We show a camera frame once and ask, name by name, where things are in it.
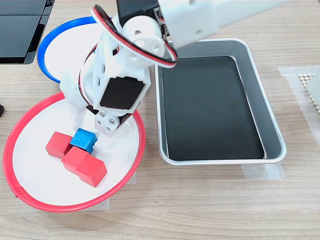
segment wood grain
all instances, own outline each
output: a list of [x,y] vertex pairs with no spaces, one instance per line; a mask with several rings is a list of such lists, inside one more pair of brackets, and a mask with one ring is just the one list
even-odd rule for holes
[[[116,1],[94,1],[110,15]],[[59,1],[45,34],[90,15],[93,1]],[[31,210],[0,170],[0,239],[320,239],[320,149],[277,67],[320,65],[320,4],[294,1],[225,27],[213,38],[240,38],[257,70],[287,144],[281,180],[245,179],[241,166],[176,167],[158,154],[155,85],[139,107],[146,148],[136,184],[110,199],[110,210],[66,214]],[[10,131],[59,86],[31,65],[0,65],[0,155]]]

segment blue cube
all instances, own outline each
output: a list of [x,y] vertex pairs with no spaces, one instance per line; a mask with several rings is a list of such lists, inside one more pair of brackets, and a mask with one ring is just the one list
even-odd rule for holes
[[79,128],[70,141],[72,146],[85,150],[88,153],[93,152],[93,146],[97,141],[97,136],[93,132]]

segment aluminum tray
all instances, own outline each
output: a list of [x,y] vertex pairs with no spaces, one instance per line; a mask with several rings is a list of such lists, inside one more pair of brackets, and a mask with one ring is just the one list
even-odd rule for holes
[[155,67],[159,153],[170,164],[237,165],[273,164],[280,162],[287,148],[272,113],[248,45],[235,38],[206,39],[178,49],[179,58],[231,57],[235,61],[247,103],[264,151],[261,159],[192,159],[173,160],[168,153],[162,68]]

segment tape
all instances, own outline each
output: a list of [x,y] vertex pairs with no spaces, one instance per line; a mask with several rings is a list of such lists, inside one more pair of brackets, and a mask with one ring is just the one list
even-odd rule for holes
[[243,176],[246,179],[279,180],[285,177],[281,163],[274,164],[243,164]]
[[320,117],[303,82],[300,80],[301,75],[313,75],[317,71],[320,71],[320,65],[278,67],[278,70],[288,81],[304,118],[307,121],[317,144],[320,146]]
[[110,198],[98,203],[97,205],[94,205],[92,207],[88,207],[86,209],[82,209],[79,212],[86,212],[86,211],[105,211],[109,210],[110,208]]

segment red block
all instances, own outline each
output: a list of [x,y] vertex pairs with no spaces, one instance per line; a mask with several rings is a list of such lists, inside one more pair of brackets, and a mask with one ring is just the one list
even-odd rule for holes
[[77,175],[85,183],[96,187],[107,174],[105,163],[88,155],[76,169]]
[[72,136],[55,131],[45,149],[49,155],[62,159],[71,149],[71,139]]
[[68,153],[62,158],[62,164],[65,169],[68,171],[77,174],[77,167],[85,160],[85,158],[89,155],[88,152],[73,146]]

